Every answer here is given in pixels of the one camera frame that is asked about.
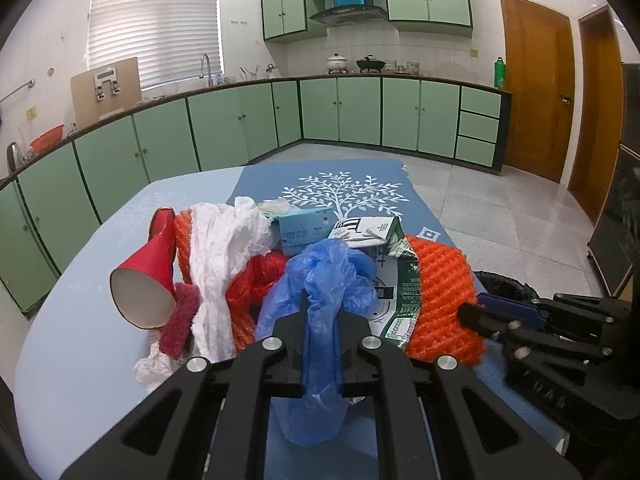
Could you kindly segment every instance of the pipe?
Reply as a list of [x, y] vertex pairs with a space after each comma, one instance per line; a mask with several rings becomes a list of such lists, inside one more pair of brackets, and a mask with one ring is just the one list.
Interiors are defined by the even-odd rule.
[[5, 95], [2, 99], [0, 99], [0, 103], [6, 99], [8, 99], [9, 97], [11, 97], [13, 94], [15, 94], [18, 90], [20, 90], [21, 88], [24, 88], [25, 86], [28, 86], [29, 88], [33, 88], [36, 84], [36, 80], [35, 79], [29, 79], [26, 83], [18, 86], [18, 88], [16, 88], [13, 92], [11, 92], [9, 95]]

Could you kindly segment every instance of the drawer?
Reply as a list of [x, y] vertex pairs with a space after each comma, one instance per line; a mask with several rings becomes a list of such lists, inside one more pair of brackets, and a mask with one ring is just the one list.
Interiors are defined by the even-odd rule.
[[502, 96], [500, 94], [463, 86], [460, 108], [469, 112], [499, 118], [501, 101]]
[[474, 139], [487, 140], [495, 142], [498, 138], [498, 126], [500, 121], [485, 117], [484, 115], [468, 114], [460, 112], [460, 127], [458, 134], [465, 137], [473, 137]]
[[483, 140], [458, 137], [456, 146], [456, 158], [492, 167], [494, 164], [495, 144]]

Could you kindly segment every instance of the blue plastic bag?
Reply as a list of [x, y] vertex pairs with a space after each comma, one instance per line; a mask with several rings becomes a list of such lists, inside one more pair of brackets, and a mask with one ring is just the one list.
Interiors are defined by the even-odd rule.
[[305, 396], [271, 401], [282, 432], [294, 444], [314, 446], [340, 431], [349, 399], [338, 390], [341, 370], [334, 321], [340, 306], [360, 316], [373, 314], [378, 298], [372, 284], [375, 277], [371, 258], [342, 240], [329, 238], [290, 259], [262, 304], [256, 340], [270, 336], [278, 318], [300, 309], [303, 288], [308, 293]]

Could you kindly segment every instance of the countertop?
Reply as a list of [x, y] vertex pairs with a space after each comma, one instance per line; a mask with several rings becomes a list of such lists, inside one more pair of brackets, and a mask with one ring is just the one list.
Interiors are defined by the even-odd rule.
[[55, 152], [57, 149], [61, 148], [62, 146], [65, 146], [66, 144], [73, 142], [76, 139], [79, 139], [80, 137], [84, 136], [85, 134], [88, 134], [94, 130], [97, 130], [98, 128], [104, 126], [105, 124], [109, 124], [109, 123], [113, 123], [114, 121], [117, 121], [118, 119], [121, 119], [123, 117], [132, 115], [134, 113], [137, 112], [141, 112], [142, 110], [146, 110], [148, 108], [152, 108], [154, 106], [158, 106], [161, 104], [165, 104], [171, 101], [176, 101], [178, 99], [185, 99], [188, 97], [192, 97], [195, 95], [199, 95], [199, 94], [205, 94], [208, 92], [215, 92], [217, 90], [222, 90], [225, 88], [237, 88], [237, 87], [241, 87], [241, 86], [249, 86], [249, 85], [255, 85], [255, 84], [263, 84], [263, 83], [268, 83], [268, 82], [278, 82], [278, 81], [302, 81], [302, 80], [306, 80], [306, 79], [324, 79], [324, 78], [338, 78], [338, 77], [382, 77], [382, 78], [407, 78], [407, 79], [417, 79], [417, 80], [424, 80], [424, 81], [437, 81], [437, 82], [443, 82], [443, 83], [451, 83], [451, 84], [457, 84], [457, 85], [461, 85], [461, 86], [466, 86], [466, 87], [470, 87], [470, 88], [477, 88], [480, 90], [485, 90], [488, 92], [494, 92], [494, 93], [498, 93], [498, 94], [506, 94], [506, 95], [510, 95], [511, 92], [508, 92], [506, 90], [499, 90], [497, 88], [493, 88], [490, 86], [484, 86], [484, 85], [479, 85], [476, 83], [469, 83], [466, 81], [457, 81], [454, 79], [443, 79], [443, 78], [438, 78], [438, 77], [428, 77], [428, 76], [417, 76], [417, 75], [411, 75], [411, 74], [361, 74], [361, 73], [353, 73], [353, 74], [319, 74], [319, 75], [310, 75], [310, 76], [301, 76], [301, 77], [279, 77], [279, 78], [274, 78], [274, 79], [257, 79], [254, 81], [242, 81], [242, 82], [237, 82], [237, 83], [231, 83], [231, 84], [222, 84], [222, 85], [217, 85], [214, 86], [212, 88], [199, 88], [196, 90], [190, 90], [187, 92], [182, 92], [179, 94], [174, 94], [168, 97], [164, 97], [164, 98], [160, 98], [160, 99], [154, 99], [145, 103], [142, 103], [138, 106], [136, 106], [135, 108], [130, 108], [129, 110], [124, 110], [123, 112], [114, 114], [108, 118], [105, 118], [101, 121], [98, 121], [97, 123], [92, 124], [91, 126], [85, 127], [82, 130], [78, 130], [72, 134], [69, 134], [68, 136], [66, 136], [64, 139], [62, 139], [62, 141], [60, 141], [59, 143], [57, 143], [56, 145], [52, 146], [51, 148], [49, 148], [48, 150], [46, 150], [45, 152], [35, 156], [34, 158], [32, 158], [29, 162], [27, 162], [26, 164], [23, 164], [20, 168], [17, 168], [14, 172], [10, 173], [8, 176], [0, 179], [0, 190], [4, 189], [6, 186], [8, 186], [8, 184], [10, 182], [12, 182], [13, 180], [15, 180], [15, 178], [24, 170], [26, 170], [28, 167], [30, 167], [32, 164], [35, 164], [36, 162], [38, 162], [41, 158], [43, 158], [44, 156], [49, 155], [49, 153]]

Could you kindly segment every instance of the window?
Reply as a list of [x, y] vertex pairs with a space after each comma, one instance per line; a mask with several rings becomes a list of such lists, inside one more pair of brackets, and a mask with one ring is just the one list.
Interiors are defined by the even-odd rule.
[[91, 0], [87, 64], [138, 57], [143, 89], [222, 72], [217, 0]]

